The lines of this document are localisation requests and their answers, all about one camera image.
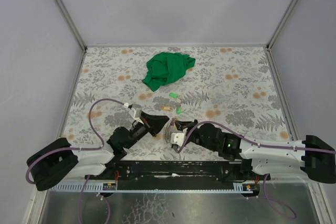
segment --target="gray flower pattern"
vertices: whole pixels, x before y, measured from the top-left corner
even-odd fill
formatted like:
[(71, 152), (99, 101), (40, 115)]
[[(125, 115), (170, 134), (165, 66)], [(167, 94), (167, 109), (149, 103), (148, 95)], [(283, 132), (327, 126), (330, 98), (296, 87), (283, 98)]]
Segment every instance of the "gray flower pattern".
[[(141, 80), (147, 61), (163, 51), (189, 54), (196, 64), (183, 78), (153, 93)], [(170, 97), (171, 92), (178, 98)], [(287, 141), (289, 137), (262, 47), (88, 48), (64, 131), (72, 144), (99, 144), (88, 112), (102, 98), (137, 103), (148, 114), (181, 121), (216, 121), (247, 138)], [(163, 111), (162, 106), (173, 110)], [(176, 114), (178, 106), (180, 115)], [(105, 140), (115, 128), (132, 124), (128, 111), (113, 102), (97, 104), (91, 116)], [(127, 152), (125, 160), (222, 160), (193, 143), (177, 154), (163, 132), (157, 137), (147, 134)]]

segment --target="green cloth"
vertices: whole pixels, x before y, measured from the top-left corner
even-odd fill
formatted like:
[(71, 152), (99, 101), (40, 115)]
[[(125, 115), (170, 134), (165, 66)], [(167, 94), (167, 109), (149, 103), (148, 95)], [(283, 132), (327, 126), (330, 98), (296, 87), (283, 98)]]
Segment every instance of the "green cloth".
[(188, 68), (195, 65), (195, 59), (179, 52), (161, 52), (147, 62), (148, 72), (142, 80), (152, 91), (160, 86), (177, 81), (185, 76)]

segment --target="gray wall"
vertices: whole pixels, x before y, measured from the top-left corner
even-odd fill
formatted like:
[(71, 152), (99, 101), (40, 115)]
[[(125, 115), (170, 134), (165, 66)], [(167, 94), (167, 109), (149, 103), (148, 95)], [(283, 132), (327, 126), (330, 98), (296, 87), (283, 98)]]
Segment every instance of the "gray wall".
[(25, 162), (55, 139), (81, 51), (53, 0), (0, 4), (0, 222), (17, 224)]
[[(300, 0), (273, 48), (302, 136), (336, 148), (336, 0)], [(325, 185), (336, 216), (336, 185)]]
[(88, 45), (266, 44), (290, 0), (63, 0)]

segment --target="small green object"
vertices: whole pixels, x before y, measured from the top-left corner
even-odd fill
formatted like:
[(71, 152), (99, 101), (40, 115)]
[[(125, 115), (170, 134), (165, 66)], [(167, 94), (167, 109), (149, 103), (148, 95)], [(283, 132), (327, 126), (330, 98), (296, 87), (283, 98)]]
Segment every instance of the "small green object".
[(179, 97), (178, 94), (174, 94), (174, 93), (170, 93), (169, 96), (172, 97), (172, 98), (178, 98)]
[(182, 112), (182, 108), (181, 107), (178, 107), (178, 108), (176, 108), (176, 114), (181, 114), (181, 112)]

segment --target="small orange object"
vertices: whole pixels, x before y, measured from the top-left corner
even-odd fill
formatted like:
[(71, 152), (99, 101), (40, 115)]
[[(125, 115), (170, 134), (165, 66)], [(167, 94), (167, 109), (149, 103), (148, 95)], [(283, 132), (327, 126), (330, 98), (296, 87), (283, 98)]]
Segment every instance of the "small orange object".
[(162, 106), (162, 110), (164, 111), (173, 111), (173, 108), (170, 106)]

